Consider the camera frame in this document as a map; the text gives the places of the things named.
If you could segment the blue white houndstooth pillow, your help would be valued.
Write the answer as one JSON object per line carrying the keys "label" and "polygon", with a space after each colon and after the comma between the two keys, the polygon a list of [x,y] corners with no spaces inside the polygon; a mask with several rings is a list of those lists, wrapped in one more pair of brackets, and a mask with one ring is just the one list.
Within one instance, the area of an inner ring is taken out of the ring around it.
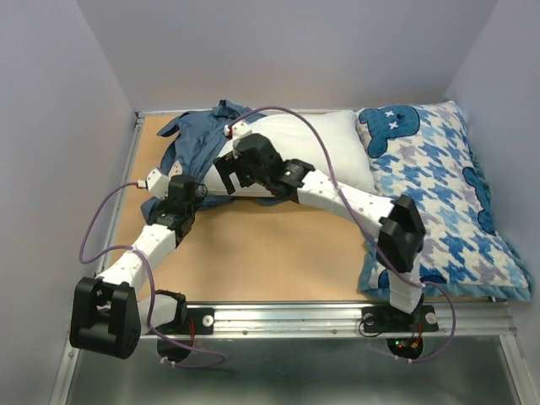
{"label": "blue white houndstooth pillow", "polygon": [[423,220],[421,280],[454,297],[529,301],[532,276],[495,228],[489,184],[458,104],[363,108],[358,118],[378,194],[410,196]]}

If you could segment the blue cartoon letter pillowcase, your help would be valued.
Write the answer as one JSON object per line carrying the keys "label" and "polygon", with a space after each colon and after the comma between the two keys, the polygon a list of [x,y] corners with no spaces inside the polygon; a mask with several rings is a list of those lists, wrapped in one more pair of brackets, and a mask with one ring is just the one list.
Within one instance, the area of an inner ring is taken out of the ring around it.
{"label": "blue cartoon letter pillowcase", "polygon": [[188,111],[173,118],[157,132],[161,138],[175,136],[161,158],[159,171],[167,175],[178,164],[197,182],[210,186],[204,176],[226,143],[224,126],[250,111],[249,107],[221,100],[210,110]]}

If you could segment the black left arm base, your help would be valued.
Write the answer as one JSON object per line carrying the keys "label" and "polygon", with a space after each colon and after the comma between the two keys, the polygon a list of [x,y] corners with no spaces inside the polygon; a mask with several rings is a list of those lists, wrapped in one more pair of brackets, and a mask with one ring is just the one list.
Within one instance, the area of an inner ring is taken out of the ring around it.
{"label": "black left arm base", "polygon": [[182,293],[159,289],[155,294],[150,325],[168,335],[213,334],[215,310],[192,306]]}

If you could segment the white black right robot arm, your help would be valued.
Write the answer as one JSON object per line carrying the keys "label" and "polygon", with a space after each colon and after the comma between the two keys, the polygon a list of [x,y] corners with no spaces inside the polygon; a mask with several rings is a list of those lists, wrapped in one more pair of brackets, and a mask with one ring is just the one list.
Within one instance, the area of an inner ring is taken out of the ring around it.
{"label": "white black right robot arm", "polygon": [[418,320],[423,299],[419,258],[426,229],[411,197],[376,196],[336,181],[300,159],[283,159],[259,133],[241,137],[213,163],[229,194],[237,186],[257,184],[278,199],[355,222],[388,271],[389,322],[407,329]]}

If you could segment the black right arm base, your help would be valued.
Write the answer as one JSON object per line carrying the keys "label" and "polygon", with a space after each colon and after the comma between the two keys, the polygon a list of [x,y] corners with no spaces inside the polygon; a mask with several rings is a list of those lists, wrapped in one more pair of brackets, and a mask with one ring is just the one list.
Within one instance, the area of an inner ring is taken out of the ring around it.
{"label": "black right arm base", "polygon": [[363,331],[369,335],[385,333],[438,332],[439,325],[432,305],[421,305],[406,314],[390,305],[375,305],[361,310]]}

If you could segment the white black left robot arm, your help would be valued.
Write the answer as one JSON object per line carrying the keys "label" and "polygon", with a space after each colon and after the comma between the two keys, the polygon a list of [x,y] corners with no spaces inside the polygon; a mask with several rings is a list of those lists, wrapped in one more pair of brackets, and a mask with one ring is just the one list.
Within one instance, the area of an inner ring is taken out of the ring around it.
{"label": "white black left robot arm", "polygon": [[153,284],[153,269],[173,252],[192,230],[205,195],[191,175],[167,177],[157,171],[136,182],[158,199],[138,238],[120,246],[120,258],[101,274],[82,278],[76,285],[69,342],[75,348],[119,359],[131,356],[139,338],[153,327],[194,332],[186,297],[166,290],[151,290],[140,302],[138,291]]}

